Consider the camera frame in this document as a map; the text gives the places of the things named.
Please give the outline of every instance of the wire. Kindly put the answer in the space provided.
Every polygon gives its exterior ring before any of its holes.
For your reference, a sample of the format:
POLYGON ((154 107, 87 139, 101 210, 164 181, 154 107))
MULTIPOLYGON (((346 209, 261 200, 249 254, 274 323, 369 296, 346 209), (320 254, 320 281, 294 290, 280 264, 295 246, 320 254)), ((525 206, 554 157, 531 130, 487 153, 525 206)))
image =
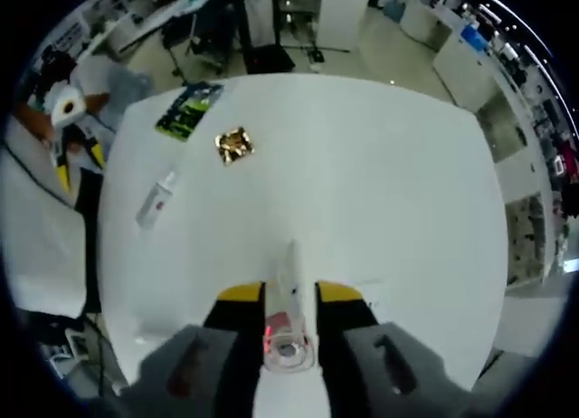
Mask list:
POLYGON ((71 207, 66 201, 64 201, 62 198, 60 198, 57 194, 55 194, 53 191, 51 191, 50 189, 48 189, 45 185, 43 185, 38 178, 36 178, 34 176, 34 174, 32 173, 32 171, 30 169, 28 169, 28 167, 26 167, 26 165, 23 163, 22 160, 20 160, 20 158, 18 158, 18 156, 14 153, 14 151, 8 146, 8 144, 4 141, 2 142, 2 145, 4 145, 6 151, 8 152, 8 154, 12 157, 12 159, 16 162, 16 164, 18 164, 19 167, 22 168, 22 170, 33 180, 33 182, 40 187, 46 194, 50 195, 52 198, 54 198, 55 200, 57 200, 59 203, 63 204, 64 206, 74 210, 73 207, 71 207))
POLYGON ((111 126, 109 126, 108 124, 105 124, 104 122, 102 122, 102 119, 100 119, 99 117, 97 117, 95 114, 87 112, 89 115, 92 116, 92 118, 97 121, 99 124, 101 124, 102 127, 106 128, 108 131, 110 131, 113 135, 116 135, 117 132, 115 130, 112 129, 111 126))
POLYGON ((493 358, 490 360, 490 362, 489 362, 488 364, 486 364, 486 365, 484 366, 484 368, 482 369, 482 371, 480 372, 480 374, 479 374, 479 379, 480 379, 481 377, 483 377, 484 374, 487 373, 487 372, 490 370, 490 368, 497 363, 498 359, 499 359, 501 356, 503 356, 504 353, 505 353, 505 352, 503 352, 502 350, 500 350, 500 351, 497 352, 496 355, 493 356, 493 358))
POLYGON ((99 397, 104 397, 105 394, 105 363, 102 358, 102 339, 104 336, 102 335, 102 331, 100 330, 99 326, 96 323, 96 320, 100 314, 97 314, 95 317, 95 321, 92 321, 88 315, 85 314, 85 319, 87 324, 93 328, 97 335, 99 336, 99 397))

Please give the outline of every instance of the black chair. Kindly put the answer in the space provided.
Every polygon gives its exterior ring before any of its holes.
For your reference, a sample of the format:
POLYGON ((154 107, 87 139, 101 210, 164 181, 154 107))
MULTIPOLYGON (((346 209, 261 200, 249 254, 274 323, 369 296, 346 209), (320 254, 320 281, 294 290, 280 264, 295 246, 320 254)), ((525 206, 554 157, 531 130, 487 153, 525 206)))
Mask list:
POLYGON ((235 30, 230 0, 210 0, 198 11, 172 19, 161 31, 161 42, 175 65, 173 75, 179 76, 184 86, 189 82, 171 50, 185 41, 189 42, 185 54, 207 56, 204 59, 220 74, 229 61, 235 30))
POLYGON ((175 54, 171 49, 180 43, 190 40, 194 16, 195 13, 176 17, 165 26, 163 26, 163 29, 161 30, 161 43, 171 56, 173 64, 175 65, 175 69, 172 71, 172 74, 181 78, 183 81, 183 86, 187 85, 188 81, 183 74, 183 70, 181 70, 181 67, 179 66, 179 62, 177 61, 175 54))

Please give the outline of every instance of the desk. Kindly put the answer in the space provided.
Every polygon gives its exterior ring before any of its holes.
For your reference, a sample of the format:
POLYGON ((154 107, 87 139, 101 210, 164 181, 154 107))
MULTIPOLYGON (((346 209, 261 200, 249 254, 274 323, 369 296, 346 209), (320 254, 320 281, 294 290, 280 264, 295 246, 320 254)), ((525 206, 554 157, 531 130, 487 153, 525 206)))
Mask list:
POLYGON ((452 33, 432 64, 457 106, 477 113, 499 93, 498 85, 470 44, 452 33))
POLYGON ((171 19, 182 15, 191 14, 201 9, 209 0, 194 0, 189 3, 188 0, 176 0, 171 5, 164 6, 149 16, 138 30, 119 46, 119 52, 124 52, 131 45, 144 40, 150 34, 158 31, 167 24, 171 19))
MULTIPOLYGON (((449 41, 454 40, 456 41, 457 35, 460 35, 460 32, 465 26, 464 19, 460 18, 458 15, 453 13, 449 8, 443 5, 437 5, 435 8, 426 7, 430 9, 431 12, 434 14, 436 18, 438 18, 441 22, 445 23, 449 28, 452 30, 452 35, 449 37, 449 41)), ((488 55, 484 52, 476 52, 474 49, 470 48, 470 46, 466 43, 462 45, 464 50, 470 50, 472 57, 475 58, 475 63, 478 66, 480 71, 483 71, 484 74, 481 74, 484 79, 481 78, 481 85, 486 88, 487 92, 486 96, 492 95, 492 90, 495 88, 494 86, 489 86, 488 79, 493 80, 498 86, 498 89, 504 94, 505 98, 507 99, 508 105, 512 109, 515 117, 517 118, 517 122, 525 134, 525 138, 527 139, 527 152, 526 156, 529 157, 528 161, 532 163, 534 175, 531 176, 533 179, 536 180, 535 184, 535 191, 540 193, 541 195, 541 203, 543 205, 543 217, 545 220, 545 254, 543 259, 543 273, 544 277, 547 276, 549 271, 551 270, 551 266, 555 261, 555 221, 553 215, 553 191, 551 189, 551 183, 549 178, 548 169, 546 167, 546 161, 543 156, 543 152, 539 143, 539 139, 536 136, 534 130, 534 120, 533 114, 530 106, 526 103, 525 97, 523 93, 519 89, 519 87, 513 82, 510 78, 509 74, 503 67, 502 63, 498 60, 498 58, 494 55, 488 55)), ((472 78, 467 77, 464 78, 466 84, 472 83, 472 78)), ((481 98, 477 97, 477 106, 481 102, 481 98)), ((508 162, 509 158, 504 160, 504 162, 500 162, 497 164, 497 172, 501 173, 503 171, 503 167, 506 170, 510 170, 511 166, 508 162)), ((517 184, 513 184, 513 180, 509 179, 505 181, 503 186, 503 190, 509 190, 510 186, 516 186, 517 184)), ((512 201, 516 201, 517 199, 512 199, 510 194, 505 194, 505 202, 509 203, 512 201)))
POLYGON ((356 287, 470 389, 507 282, 504 205, 472 114, 382 83, 307 74, 227 81, 186 143, 154 130, 181 90, 128 108, 100 202, 102 311, 125 377, 217 294, 266 280, 291 240, 303 275, 356 287), (243 126, 255 153, 224 166, 214 138, 243 126), (171 166, 175 194, 136 215, 171 166), (164 330, 137 341, 145 323, 164 330))
POLYGON ((110 34, 117 28, 120 22, 124 21, 126 18, 130 20, 130 15, 129 14, 124 15, 121 19, 117 20, 116 22, 106 23, 104 32, 98 33, 94 38, 92 38, 89 46, 86 49, 84 49, 77 58, 77 62, 86 59, 87 57, 95 53, 100 47, 107 45, 107 40, 110 34))

